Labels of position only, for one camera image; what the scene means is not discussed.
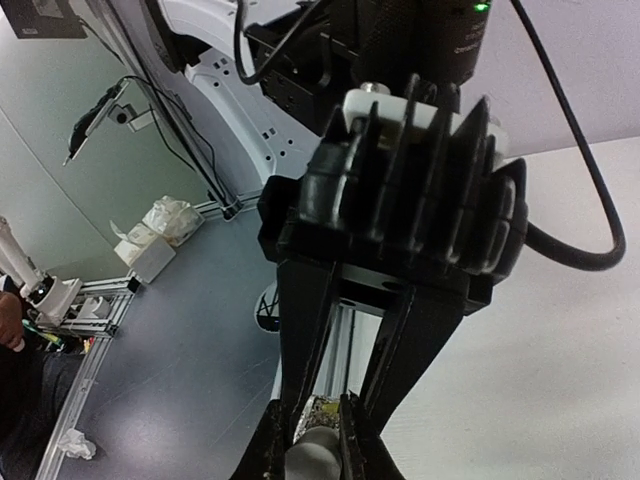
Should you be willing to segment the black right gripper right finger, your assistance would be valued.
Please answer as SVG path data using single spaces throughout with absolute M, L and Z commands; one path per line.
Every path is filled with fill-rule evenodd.
M 340 397 L 339 415 L 341 478 L 404 480 L 356 394 Z

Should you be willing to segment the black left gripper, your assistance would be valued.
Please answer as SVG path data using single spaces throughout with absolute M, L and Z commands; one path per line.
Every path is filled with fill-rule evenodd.
M 426 286 L 397 292 L 384 312 L 360 391 L 377 433 L 431 365 L 463 319 L 489 306 L 493 280 L 472 276 L 424 255 L 414 258 L 393 248 L 298 218 L 301 182 L 272 176 L 258 201 L 262 226 L 258 241 L 267 260 L 278 265 L 281 402 L 285 438 L 294 436 L 311 395 L 327 346 L 337 304 L 340 273 L 368 284 L 382 296 L 395 294 L 385 282 L 451 289 L 468 279 L 463 295 Z

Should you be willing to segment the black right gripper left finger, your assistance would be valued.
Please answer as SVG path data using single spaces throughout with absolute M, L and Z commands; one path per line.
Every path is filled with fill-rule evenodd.
M 283 480 L 285 478 L 286 424 L 282 402 L 271 400 L 243 454 L 232 480 Z

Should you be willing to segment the small nail polish bottle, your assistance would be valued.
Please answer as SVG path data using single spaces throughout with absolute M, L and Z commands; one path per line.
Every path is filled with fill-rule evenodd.
M 295 438 L 301 437 L 307 430 L 315 427 L 339 429 L 340 402 L 337 398 L 312 395 L 305 403 L 295 429 Z

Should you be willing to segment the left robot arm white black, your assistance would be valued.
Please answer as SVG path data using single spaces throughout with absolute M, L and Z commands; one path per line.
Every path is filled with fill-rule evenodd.
M 291 436 L 339 304 L 382 318 L 361 387 L 381 432 L 508 273 L 517 182 L 489 103 L 459 111 L 490 10 L 477 1 L 149 1 L 167 67 L 264 182 Z

